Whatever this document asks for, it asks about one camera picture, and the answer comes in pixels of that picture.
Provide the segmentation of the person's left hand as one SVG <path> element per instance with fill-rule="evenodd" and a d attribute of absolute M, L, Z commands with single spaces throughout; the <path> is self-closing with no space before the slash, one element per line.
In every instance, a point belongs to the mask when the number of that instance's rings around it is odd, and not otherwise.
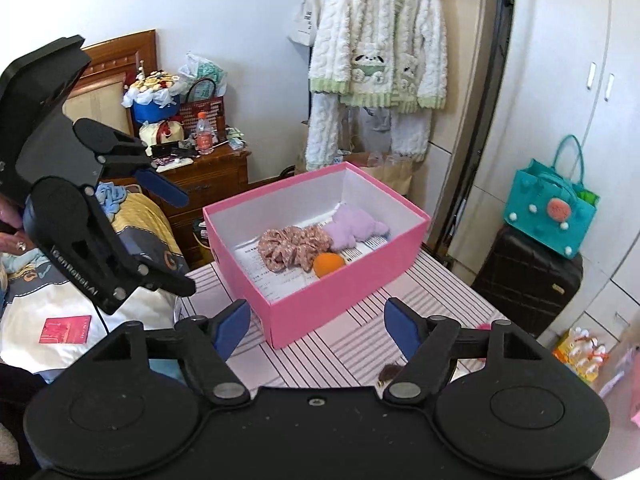
<path fill-rule="evenodd" d="M 23 229 L 21 211 L 6 197 L 0 197 L 1 234 L 0 249 L 6 254 L 19 256 L 35 248 Z"/>

